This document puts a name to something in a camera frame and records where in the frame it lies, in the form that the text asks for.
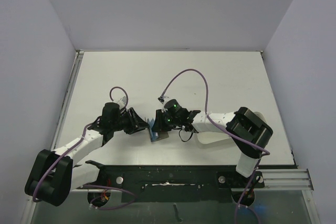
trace bolt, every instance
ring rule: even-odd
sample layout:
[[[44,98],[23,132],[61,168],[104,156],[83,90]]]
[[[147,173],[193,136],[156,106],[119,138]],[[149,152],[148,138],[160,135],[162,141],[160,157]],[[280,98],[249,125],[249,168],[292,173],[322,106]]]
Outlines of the bolt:
[[[121,185],[124,179],[122,177],[118,177],[115,182],[117,182],[118,185]]]
[[[262,183],[262,182],[264,182],[264,178],[263,178],[263,177],[261,177],[261,176],[257,176],[257,177],[256,177],[256,179],[259,179],[259,183]]]
[[[218,181],[219,181],[221,184],[225,183],[225,177],[224,177],[224,176],[219,177],[219,178],[218,178]]]

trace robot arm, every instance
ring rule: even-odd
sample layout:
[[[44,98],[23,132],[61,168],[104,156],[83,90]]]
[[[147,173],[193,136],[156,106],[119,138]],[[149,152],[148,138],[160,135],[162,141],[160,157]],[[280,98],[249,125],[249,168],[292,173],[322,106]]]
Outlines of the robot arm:
[[[222,133],[223,131],[218,127],[221,126],[231,135],[243,138],[261,148],[265,148],[273,134],[272,129],[262,119],[245,107],[241,107],[236,112],[206,114],[200,110],[188,111],[175,99],[169,97],[160,97],[159,101],[163,104],[163,108],[156,111],[152,127],[154,132],[167,132],[178,127],[193,133]],[[236,171],[244,177],[249,177],[261,158],[261,151],[234,137],[233,140],[242,152]]]
[[[90,152],[103,147],[113,138],[116,131],[124,130],[126,134],[133,134],[148,127],[148,124],[137,115],[133,108],[120,109],[119,103],[106,103],[102,115],[87,128],[85,135],[82,136],[83,140],[77,147],[73,148],[82,137],[53,151],[42,150],[37,155],[25,186],[25,193],[32,196],[40,183],[37,198],[59,206],[71,190],[97,180],[100,172],[99,166],[94,162],[86,162],[77,166],[81,159]],[[40,182],[54,162],[71,148],[73,149],[62,157],[55,168]]]

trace white wall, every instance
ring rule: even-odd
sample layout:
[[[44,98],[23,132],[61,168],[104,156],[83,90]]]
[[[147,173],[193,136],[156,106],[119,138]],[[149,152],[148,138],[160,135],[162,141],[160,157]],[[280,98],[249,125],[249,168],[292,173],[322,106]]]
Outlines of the white wall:
[[[0,0],[0,222],[19,223],[49,148],[75,56],[49,0]]]
[[[336,222],[336,0],[293,0],[265,51],[281,116],[309,168],[323,224]]]
[[[292,0],[50,0],[76,49],[263,50]]]

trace purple cable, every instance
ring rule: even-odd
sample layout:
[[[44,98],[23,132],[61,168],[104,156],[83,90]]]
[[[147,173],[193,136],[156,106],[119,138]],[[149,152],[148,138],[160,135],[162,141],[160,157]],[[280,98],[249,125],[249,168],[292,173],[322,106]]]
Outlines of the purple cable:
[[[110,99],[111,99],[112,102],[113,102],[112,91],[113,91],[114,89],[120,89],[120,90],[122,90],[122,91],[125,93],[125,95],[126,95],[126,103],[125,103],[125,106],[124,106],[123,108],[121,108],[121,109],[125,109],[125,108],[127,107],[127,104],[128,104],[128,94],[127,94],[126,90],[123,89],[122,87],[119,87],[119,86],[115,86],[115,87],[113,87],[113,88],[110,90]]]
[[[184,72],[187,72],[187,71],[194,71],[194,72],[198,73],[198,74],[202,77],[202,79],[203,79],[203,81],[204,81],[204,83],[205,83],[206,95],[205,95],[205,107],[204,107],[204,111],[205,111],[206,117],[209,119],[209,121],[210,121],[215,127],[217,127],[218,129],[220,129],[221,131],[223,131],[225,134],[227,134],[227,135],[229,135],[229,136],[231,136],[231,137],[234,137],[235,139],[237,139],[237,140],[239,140],[239,141],[241,141],[241,142],[243,142],[243,143],[245,143],[245,144],[248,144],[248,145],[252,146],[253,148],[255,148],[255,149],[257,149],[257,150],[260,150],[260,151],[262,151],[262,152],[265,152],[266,155],[270,155],[270,152],[269,152],[269,151],[265,150],[264,148],[259,147],[258,145],[255,145],[255,144],[253,144],[253,143],[251,143],[251,142],[249,142],[249,141],[247,141],[247,140],[245,140],[245,139],[243,139],[243,138],[241,138],[241,137],[238,137],[238,136],[236,136],[236,135],[234,135],[234,134],[228,132],[224,127],[222,127],[221,125],[216,124],[216,123],[210,118],[210,116],[207,114],[207,111],[208,111],[209,87],[208,87],[208,83],[207,83],[207,81],[206,81],[204,75],[203,75],[201,72],[199,72],[198,70],[193,69],[193,68],[188,68],[188,69],[185,69],[185,70],[181,71],[180,73],[178,73],[178,74],[177,74],[177,75],[176,75],[176,76],[175,76],[175,77],[168,83],[167,87],[163,90],[163,92],[162,92],[162,94],[161,94],[161,97],[164,96],[164,94],[166,93],[167,89],[168,89],[169,86],[172,84],[172,82],[173,82],[177,77],[179,77],[181,74],[183,74]]]
[[[71,152],[74,148],[76,148],[78,145],[81,144],[81,142],[83,142],[84,140],[84,137],[85,137],[85,134],[86,134],[86,130],[89,126],[91,126],[93,123],[89,123],[87,125],[85,125],[84,127],[84,130],[83,130],[83,133],[82,133],[82,136],[80,138],[80,140],[74,144],[71,148],[69,148],[67,151],[65,151],[62,155],[60,155],[58,157],[58,159],[56,159],[56,161],[49,167],[49,169],[47,169],[47,171],[43,174],[42,178],[40,179],[40,181],[37,183],[37,186],[34,190],[34,193],[33,193],[33,202],[40,202],[40,200],[37,200],[36,199],[36,196],[37,196],[37,193],[38,193],[38,190],[40,189],[41,185],[42,185],[42,182],[45,180],[45,178],[48,176],[48,174],[55,168],[55,166],[58,164],[58,162],[63,158],[65,157],[69,152]]]
[[[257,164],[256,164],[256,167],[255,167],[255,169],[253,170],[253,173],[251,174],[250,179],[249,179],[249,181],[248,181],[246,187],[244,188],[243,193],[241,194],[241,196],[240,196],[240,198],[239,198],[239,200],[238,200],[238,202],[237,202],[236,209],[235,209],[235,215],[234,215],[234,216],[235,216],[235,224],[237,224],[237,214],[238,214],[238,209],[239,209],[240,202],[242,201],[243,196],[245,195],[245,193],[246,193],[248,187],[249,187],[250,184],[252,183],[252,180],[253,180],[253,178],[254,178],[254,176],[255,176],[255,174],[256,174],[256,169],[257,169],[257,167],[258,167],[258,165],[259,165],[259,163],[260,163],[260,160],[261,160],[261,159],[258,160],[258,162],[257,162]],[[249,210],[251,210],[251,211],[257,216],[258,223],[261,224],[260,219],[259,219],[257,213],[256,213],[254,210],[252,210],[251,208],[249,208]]]
[[[97,185],[84,185],[84,186],[85,187],[91,187],[91,188],[111,189],[111,190],[121,191],[123,193],[132,195],[134,197],[134,199],[131,200],[130,202],[127,202],[127,203],[119,205],[119,206],[115,206],[115,207],[97,207],[97,209],[99,209],[99,210],[116,210],[116,209],[120,209],[122,207],[125,207],[125,206],[128,206],[128,205],[132,204],[137,199],[137,195],[135,195],[134,193],[132,193],[130,191],[127,191],[127,190],[124,190],[124,189],[120,189],[120,188],[109,187],[109,186],[97,186]],[[100,198],[100,196],[98,196],[98,197],[94,198],[92,201],[90,201],[90,204],[92,204],[98,198]]]

